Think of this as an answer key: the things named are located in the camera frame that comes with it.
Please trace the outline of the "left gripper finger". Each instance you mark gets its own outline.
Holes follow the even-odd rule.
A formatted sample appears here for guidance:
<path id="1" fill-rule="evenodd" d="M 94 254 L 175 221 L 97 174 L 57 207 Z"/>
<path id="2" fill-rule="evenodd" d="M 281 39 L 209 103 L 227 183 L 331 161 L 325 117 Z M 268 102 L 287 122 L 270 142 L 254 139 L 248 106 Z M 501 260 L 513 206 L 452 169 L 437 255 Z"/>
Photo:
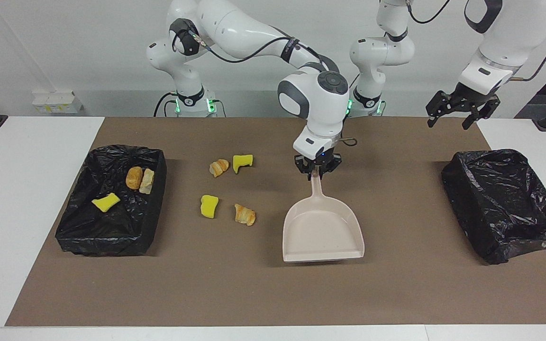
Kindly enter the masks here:
<path id="1" fill-rule="evenodd" d="M 442 90 L 439 90 L 432 97 L 432 99 L 426 105 L 428 127 L 434 127 L 440 117 L 452 114 L 454 112 L 451 100 L 452 94 L 445 93 Z"/>
<path id="2" fill-rule="evenodd" d="M 463 130 L 468 130 L 473 123 L 479 119 L 488 119 L 492 116 L 496 108 L 500 104 L 498 96 L 492 96 L 485 103 L 470 103 L 470 114 L 464 119 L 462 123 Z"/>

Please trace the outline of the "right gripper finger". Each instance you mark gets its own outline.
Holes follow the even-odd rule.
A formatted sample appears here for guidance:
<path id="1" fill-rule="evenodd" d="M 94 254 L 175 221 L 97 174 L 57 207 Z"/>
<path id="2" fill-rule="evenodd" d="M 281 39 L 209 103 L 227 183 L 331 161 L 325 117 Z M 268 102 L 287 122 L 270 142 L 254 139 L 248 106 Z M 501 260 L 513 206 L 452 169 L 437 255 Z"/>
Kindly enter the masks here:
<path id="1" fill-rule="evenodd" d="M 300 173 L 306 174 L 307 180 L 311 181 L 312 177 L 312 160 L 303 155 L 295 155 L 295 166 Z"/>
<path id="2" fill-rule="evenodd" d="M 333 172 L 341 163 L 342 156 L 340 154 L 325 154 L 321 162 L 321 176 L 328 172 Z"/>

